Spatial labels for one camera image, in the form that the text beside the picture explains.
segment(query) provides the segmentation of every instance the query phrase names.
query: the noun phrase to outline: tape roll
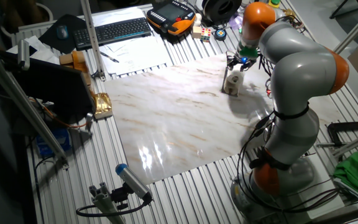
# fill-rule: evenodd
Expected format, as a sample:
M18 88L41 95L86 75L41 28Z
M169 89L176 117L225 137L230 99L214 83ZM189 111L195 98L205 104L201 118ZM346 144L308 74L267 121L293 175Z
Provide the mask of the tape roll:
M229 21L237 12L241 0L204 0L204 16L214 24Z

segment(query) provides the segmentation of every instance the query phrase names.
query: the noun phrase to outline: black clamp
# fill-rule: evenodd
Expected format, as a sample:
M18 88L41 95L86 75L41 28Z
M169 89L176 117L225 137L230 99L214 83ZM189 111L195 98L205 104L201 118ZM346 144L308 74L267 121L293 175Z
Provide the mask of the black clamp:
M271 168L277 168L279 170L288 170L291 167L291 165L275 160L264 147L262 147L262 149L258 149L257 156L257 159L254 159L249 163L249 168L253 169L256 167L261 167L266 163L268 163Z
M309 111L309 102L308 102L306 108L305 108L301 113L298 113L298 114L295 114L295 115L285 115L285 114L282 114L282 113L277 112L276 110L273 110L274 115L275 115L276 117L282 119L283 121L286 120L286 119L299 118L299 117L305 115L308 111Z

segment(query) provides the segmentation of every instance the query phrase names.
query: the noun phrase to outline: keyboard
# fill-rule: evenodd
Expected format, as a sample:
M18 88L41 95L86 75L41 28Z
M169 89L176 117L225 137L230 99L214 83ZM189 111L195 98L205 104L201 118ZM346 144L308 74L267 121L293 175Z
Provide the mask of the keyboard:
M99 45L119 42L137 37L152 35L146 18L129 19L94 28ZM92 48L90 37L86 29L76 30L73 33L77 50Z

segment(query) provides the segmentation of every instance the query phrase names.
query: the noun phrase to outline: marble board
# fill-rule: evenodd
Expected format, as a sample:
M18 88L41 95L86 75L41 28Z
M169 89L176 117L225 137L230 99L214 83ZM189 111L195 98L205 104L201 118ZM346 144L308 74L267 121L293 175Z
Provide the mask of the marble board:
M238 97L221 93L226 56L105 82L129 167L145 184L238 154L273 109L268 75L245 72ZM341 119L328 96L310 100L320 125ZM261 146L253 140L249 148Z

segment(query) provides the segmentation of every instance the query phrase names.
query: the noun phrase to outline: small white object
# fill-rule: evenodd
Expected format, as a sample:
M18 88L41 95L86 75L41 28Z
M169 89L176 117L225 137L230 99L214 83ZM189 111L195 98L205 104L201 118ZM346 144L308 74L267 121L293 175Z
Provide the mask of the small white object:
M195 26L195 27L201 26L201 21L194 21L193 26Z
M196 13L196 20L195 20L195 22L196 22L196 21L200 21L200 22L201 22L202 19L203 19L203 16L202 16L200 13Z
M240 71L232 71L230 75L227 76L223 90L229 95L238 95L242 81L244 80L243 74Z

